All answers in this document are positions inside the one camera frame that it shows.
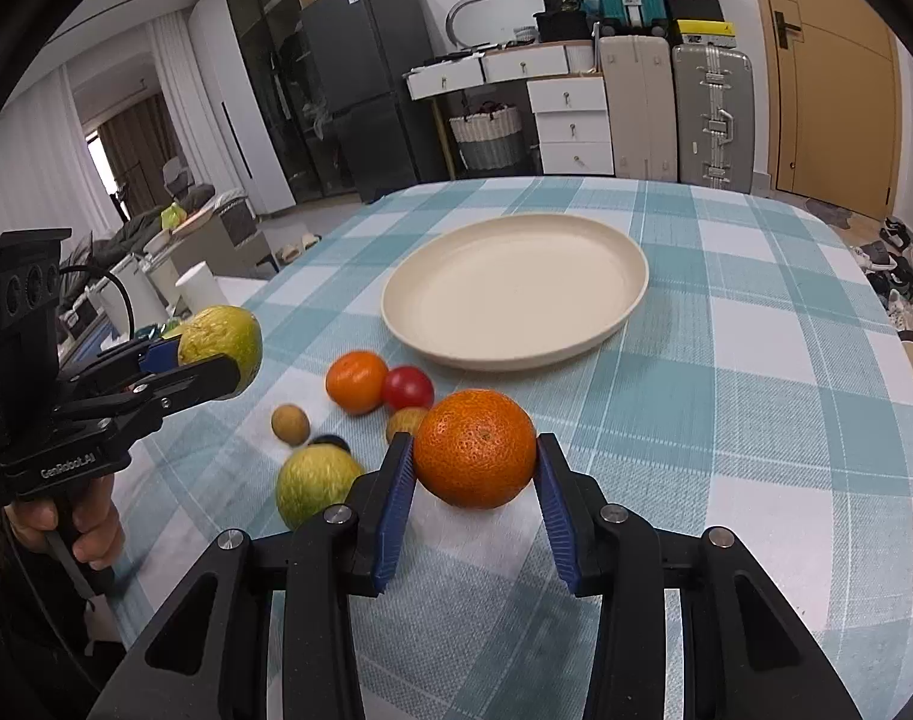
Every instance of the wicker basket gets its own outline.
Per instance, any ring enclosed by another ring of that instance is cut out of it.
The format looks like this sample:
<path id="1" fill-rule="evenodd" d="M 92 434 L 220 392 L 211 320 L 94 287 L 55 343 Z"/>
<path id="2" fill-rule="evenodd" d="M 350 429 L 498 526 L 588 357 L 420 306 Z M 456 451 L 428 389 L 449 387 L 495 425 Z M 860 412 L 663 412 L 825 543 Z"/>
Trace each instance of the wicker basket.
<path id="1" fill-rule="evenodd" d="M 460 157 L 467 170 L 494 170 L 516 165 L 527 156 L 520 111 L 514 105 L 484 105 L 470 116 L 450 119 Z"/>

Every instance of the silver suitcase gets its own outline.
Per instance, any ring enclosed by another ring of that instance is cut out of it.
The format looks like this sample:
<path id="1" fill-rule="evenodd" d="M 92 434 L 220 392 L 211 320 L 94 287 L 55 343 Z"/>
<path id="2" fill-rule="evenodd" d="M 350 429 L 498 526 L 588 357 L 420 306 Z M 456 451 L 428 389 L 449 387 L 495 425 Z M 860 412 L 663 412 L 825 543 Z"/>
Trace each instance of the silver suitcase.
<path id="1" fill-rule="evenodd" d="M 753 184 L 753 67 L 738 50 L 674 49 L 680 182 L 748 193 Z"/>
<path id="2" fill-rule="evenodd" d="M 657 37 L 599 40 L 618 178 L 676 181 L 676 104 L 669 46 Z"/>

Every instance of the glass cabinet door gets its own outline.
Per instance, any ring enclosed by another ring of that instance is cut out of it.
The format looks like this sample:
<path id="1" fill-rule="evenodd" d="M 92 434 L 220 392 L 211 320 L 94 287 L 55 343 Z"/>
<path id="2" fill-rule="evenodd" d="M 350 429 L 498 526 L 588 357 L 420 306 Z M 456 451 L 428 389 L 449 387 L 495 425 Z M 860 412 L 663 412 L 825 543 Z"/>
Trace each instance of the glass cabinet door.
<path id="1" fill-rule="evenodd" d="M 300 0 L 227 0 L 271 141 L 297 202 L 353 189 L 302 33 Z"/>

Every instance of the finger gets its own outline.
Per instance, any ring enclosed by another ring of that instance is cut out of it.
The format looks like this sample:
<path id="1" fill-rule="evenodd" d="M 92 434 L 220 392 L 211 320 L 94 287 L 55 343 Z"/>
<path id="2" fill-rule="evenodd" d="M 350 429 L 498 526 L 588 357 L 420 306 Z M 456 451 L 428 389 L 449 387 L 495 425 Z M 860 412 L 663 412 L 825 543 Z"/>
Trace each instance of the finger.
<path id="1" fill-rule="evenodd" d="M 106 555 L 119 531 L 119 514 L 117 507 L 111 506 L 106 518 L 89 533 L 74 542 L 74 557 L 80 562 L 99 560 Z"/>
<path id="2" fill-rule="evenodd" d="M 31 552 L 47 551 L 47 538 L 43 535 L 43 531 L 23 525 L 18 514 L 13 511 L 12 505 L 5 507 L 4 512 L 7 513 L 13 535 L 16 536 L 19 543 Z"/>
<path id="3" fill-rule="evenodd" d="M 15 527 L 36 531 L 52 531 L 56 528 L 56 507 L 49 498 L 11 503 L 7 506 L 7 514 Z"/>
<path id="4" fill-rule="evenodd" d="M 74 506 L 74 526 L 81 533 L 89 533 L 100 525 L 110 512 L 113 493 L 113 474 L 94 479 L 87 493 Z"/>
<path id="5" fill-rule="evenodd" d="M 113 541 L 110 542 L 110 548 L 106 551 L 106 554 L 98 560 L 91 560 L 90 567 L 94 571 L 103 571 L 108 566 L 113 565 L 124 550 L 124 543 L 126 542 L 127 534 L 124 533 L 124 529 L 117 528 L 116 536 L 113 536 Z"/>

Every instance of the tangerine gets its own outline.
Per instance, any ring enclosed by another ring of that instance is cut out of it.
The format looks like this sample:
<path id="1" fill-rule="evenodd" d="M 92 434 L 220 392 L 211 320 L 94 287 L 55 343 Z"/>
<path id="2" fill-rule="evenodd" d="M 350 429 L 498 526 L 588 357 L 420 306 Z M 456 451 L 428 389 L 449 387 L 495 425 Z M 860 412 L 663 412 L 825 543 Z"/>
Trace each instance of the tangerine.
<path id="1" fill-rule="evenodd" d="M 496 509 L 530 482 L 536 431 L 525 410 L 506 395 L 463 389 L 423 418 L 413 464 L 424 487 L 450 505 Z"/>
<path id="2" fill-rule="evenodd" d="M 381 390 L 386 370 L 386 363 L 373 352 L 347 352 L 327 371 L 327 394 L 346 413 L 372 412 L 383 402 Z"/>

